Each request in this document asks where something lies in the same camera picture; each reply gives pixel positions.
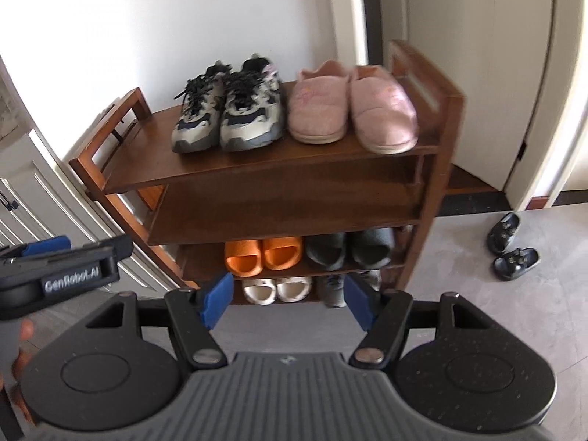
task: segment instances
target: black leather shoe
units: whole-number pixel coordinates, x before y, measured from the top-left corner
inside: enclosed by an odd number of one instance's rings
[[[519,216],[509,212],[498,223],[486,238],[486,245],[494,255],[502,255],[515,239],[515,234],[520,226]]]
[[[534,248],[517,248],[498,257],[492,264],[496,276],[504,282],[518,279],[541,262],[539,253]]]

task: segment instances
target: orange slipper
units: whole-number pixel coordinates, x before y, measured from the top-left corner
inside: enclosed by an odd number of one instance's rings
[[[271,270],[286,270],[302,259],[301,237],[279,237],[263,241],[263,259]]]
[[[225,265],[237,277],[255,277],[263,270],[258,240],[225,243]]]

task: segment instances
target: door hinge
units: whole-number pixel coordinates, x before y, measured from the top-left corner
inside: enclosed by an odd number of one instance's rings
[[[517,154],[516,158],[518,160],[522,160],[522,158],[524,156],[524,152],[526,150],[527,150],[527,143],[525,141],[523,141],[523,143],[520,145],[519,153]]]
[[[0,190],[0,203],[4,207],[6,207],[8,212],[10,212],[11,210],[18,209],[18,202],[16,200],[13,200],[12,202],[10,202],[1,190]]]

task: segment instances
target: gray ribbed panel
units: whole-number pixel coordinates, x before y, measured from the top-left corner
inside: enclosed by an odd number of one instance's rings
[[[27,439],[555,441],[540,427],[489,436],[434,424],[402,401],[385,374],[352,368],[336,353],[240,353],[228,368],[193,374],[165,410],[133,427],[69,433],[42,426]]]

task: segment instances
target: shoe rack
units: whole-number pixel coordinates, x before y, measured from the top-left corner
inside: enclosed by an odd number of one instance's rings
[[[396,227],[396,255],[382,276],[384,287],[404,289],[445,195],[464,96],[407,43],[390,43],[390,59],[419,119],[419,142],[403,154],[368,152],[351,124],[332,144],[301,144],[286,134],[251,151],[217,147],[176,154],[169,138],[180,107],[151,113],[137,88],[69,163],[90,197],[179,285],[225,273],[228,240]],[[285,84],[288,92],[293,85]],[[128,111],[136,117],[132,128],[124,138],[116,134],[116,151],[98,167],[92,157]],[[149,208],[142,223],[119,197],[131,191]],[[170,244],[179,245],[175,259],[163,247]],[[339,272],[355,270],[360,268],[350,262]],[[303,259],[292,269],[266,269],[257,277],[324,274]]]

